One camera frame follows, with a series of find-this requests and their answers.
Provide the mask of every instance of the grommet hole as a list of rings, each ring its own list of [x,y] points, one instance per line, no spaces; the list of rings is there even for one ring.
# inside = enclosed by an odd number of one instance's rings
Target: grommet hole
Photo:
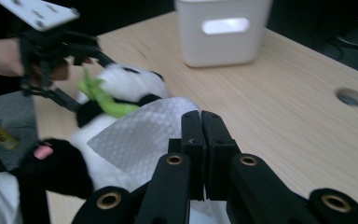
[[[166,161],[170,165],[179,165],[183,162],[183,159],[180,156],[170,156]]]
[[[241,157],[241,163],[244,165],[253,166],[253,165],[257,164],[257,160],[255,160],[255,158],[253,158],[253,157],[244,156],[244,157]]]
[[[336,97],[345,105],[358,107],[358,91],[351,89],[340,89],[336,92]]]
[[[336,195],[325,194],[322,196],[322,202],[324,202],[324,204],[329,208],[341,213],[347,213],[351,211],[351,205],[343,198]]]
[[[106,210],[118,206],[120,202],[121,202],[121,194],[112,191],[102,195],[97,201],[97,206],[103,210]]]

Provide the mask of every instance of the light wood tabletop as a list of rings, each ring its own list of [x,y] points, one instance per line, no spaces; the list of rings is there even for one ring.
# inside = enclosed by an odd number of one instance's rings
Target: light wood tabletop
[[[342,191],[358,202],[358,71],[266,30],[252,63],[214,68],[184,64],[175,12],[100,36],[117,63],[162,74],[173,96],[220,115],[241,151],[262,158],[292,191]],[[97,75],[103,69],[88,65]],[[81,68],[57,85],[76,97]],[[35,97],[40,138],[69,139],[75,115]],[[83,201],[48,194],[52,223],[70,223]]]

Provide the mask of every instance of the white box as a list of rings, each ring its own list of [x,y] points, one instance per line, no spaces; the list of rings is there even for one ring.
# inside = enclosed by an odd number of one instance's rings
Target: white box
[[[255,59],[272,0],[175,0],[185,63],[192,67]]]

